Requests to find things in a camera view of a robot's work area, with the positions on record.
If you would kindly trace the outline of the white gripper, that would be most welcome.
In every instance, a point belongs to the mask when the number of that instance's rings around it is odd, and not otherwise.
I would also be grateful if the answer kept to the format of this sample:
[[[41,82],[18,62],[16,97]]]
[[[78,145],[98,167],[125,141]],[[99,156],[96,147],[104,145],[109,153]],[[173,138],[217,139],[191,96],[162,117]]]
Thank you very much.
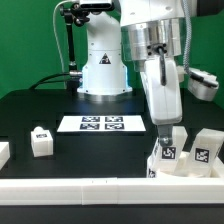
[[[212,101],[219,88],[217,77],[205,71],[192,69],[202,81],[189,78],[188,90],[198,99]],[[162,85],[160,56],[153,56],[144,62],[141,79],[151,115],[157,125],[159,143],[162,147],[173,144],[171,124],[182,120],[182,102],[179,83],[184,81],[184,67],[177,66],[173,58],[165,59],[166,84]]]

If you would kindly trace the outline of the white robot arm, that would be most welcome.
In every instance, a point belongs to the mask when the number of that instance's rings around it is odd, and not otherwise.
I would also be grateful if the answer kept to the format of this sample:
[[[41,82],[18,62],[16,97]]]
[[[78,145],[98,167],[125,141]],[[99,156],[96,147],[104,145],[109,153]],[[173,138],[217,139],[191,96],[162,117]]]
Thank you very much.
[[[161,146],[173,143],[182,119],[180,75],[189,90],[210,101],[219,83],[214,75],[189,66],[192,28],[188,0],[81,0],[87,14],[88,60],[80,89],[87,96],[129,92],[123,62],[137,64],[152,122]]]

